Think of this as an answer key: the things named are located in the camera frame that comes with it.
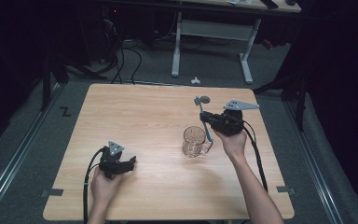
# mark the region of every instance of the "person's right hand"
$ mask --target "person's right hand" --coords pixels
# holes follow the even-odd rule
[[[235,135],[225,136],[216,130],[213,131],[222,140],[223,148],[231,160],[245,156],[246,132],[242,131]]]

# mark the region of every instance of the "gray carpet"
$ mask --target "gray carpet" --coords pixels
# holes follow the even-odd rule
[[[197,77],[201,81],[199,86],[255,89],[273,80],[287,50],[290,49],[288,45],[272,50],[255,45],[249,58],[254,84],[247,85],[243,80],[237,54],[227,53],[240,49],[238,46],[242,43],[219,46],[220,49],[217,49],[216,45],[204,45],[197,50],[191,50],[198,46],[197,43],[185,43],[180,76],[176,78],[171,77],[173,46],[170,43],[166,41],[152,48],[138,44],[133,48],[142,55],[141,66],[134,76],[135,81],[190,86],[191,79]],[[123,80],[129,81],[140,61],[138,55],[130,50],[124,50],[124,56],[124,67],[120,74]],[[95,64],[92,69],[98,70],[102,66]],[[40,130],[34,136],[20,169],[0,200],[0,223],[52,223],[43,219],[47,198],[42,197],[42,192],[52,187],[88,86],[91,83],[109,83],[116,71],[117,69],[113,69],[104,74],[108,77],[106,81],[71,75],[69,83],[52,105]],[[41,85],[38,85],[28,101],[13,116],[0,138],[0,174],[5,171],[21,140],[38,116],[41,94]],[[257,95],[256,99],[261,106],[263,120],[284,181],[296,192],[290,196],[296,214],[285,222],[330,223],[305,160],[293,118],[287,112],[287,105],[281,101],[279,91],[267,91]],[[63,106],[68,107],[67,113],[70,117],[62,116]],[[343,223],[358,223],[356,195],[324,137],[310,98],[307,99],[304,128],[304,134],[331,189]]]

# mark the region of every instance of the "table top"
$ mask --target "table top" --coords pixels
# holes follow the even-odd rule
[[[125,148],[122,161],[136,156],[137,162],[134,170],[125,174],[107,219],[248,218],[241,186],[220,139],[211,132],[214,144],[206,155],[189,158],[182,152],[184,130],[203,127],[200,108],[194,104],[194,98],[203,95],[211,98],[203,105],[211,113],[222,113],[223,105],[232,99],[257,104],[247,89],[91,85],[53,185],[63,189],[62,196],[49,196],[44,218],[83,218],[84,176],[92,156],[109,140]],[[260,110],[244,110],[243,118],[255,130],[268,193],[283,218],[291,218],[290,198],[276,188],[285,184]],[[260,180],[250,141],[245,154]],[[89,208],[91,204],[89,188]]]
[[[266,5],[262,3],[260,0],[252,0],[251,3],[246,3],[245,1],[240,1],[235,6],[228,3],[227,0],[181,0],[182,2],[188,3],[200,3],[200,4],[207,4],[207,5],[218,5],[218,6],[225,6],[225,7],[246,7],[252,9],[264,9],[268,10]],[[272,0],[278,8],[271,9],[271,11],[280,11],[280,12],[300,12],[301,7],[298,4],[294,6],[289,6],[285,0]]]

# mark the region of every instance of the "hand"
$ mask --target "hand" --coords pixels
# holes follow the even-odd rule
[[[95,168],[91,182],[91,192],[94,205],[107,208],[117,194],[117,190],[124,174],[116,175],[113,179],[106,178],[99,167]]]
[[[213,130],[214,133],[222,140],[223,148],[228,157],[233,161],[245,156],[245,144],[247,139],[246,132],[240,132],[235,135],[225,136],[224,134]]]

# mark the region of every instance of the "white desk leg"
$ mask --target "white desk leg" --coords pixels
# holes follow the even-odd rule
[[[257,35],[257,31],[258,31],[258,27],[260,25],[260,22],[261,22],[260,19],[257,19],[255,21],[255,25],[254,25],[254,27],[252,29],[251,34],[250,34],[250,38],[249,38],[246,50],[245,50],[244,53],[240,54],[242,72],[243,72],[243,75],[245,76],[245,82],[247,84],[252,84],[253,83],[251,71],[249,70],[248,56],[249,56],[249,53],[251,52],[252,45],[255,42],[255,36]]]
[[[182,26],[182,12],[178,12],[178,22],[176,23],[176,43],[175,52],[173,53],[172,61],[172,73],[173,77],[179,76],[179,65],[180,65],[180,35]]]

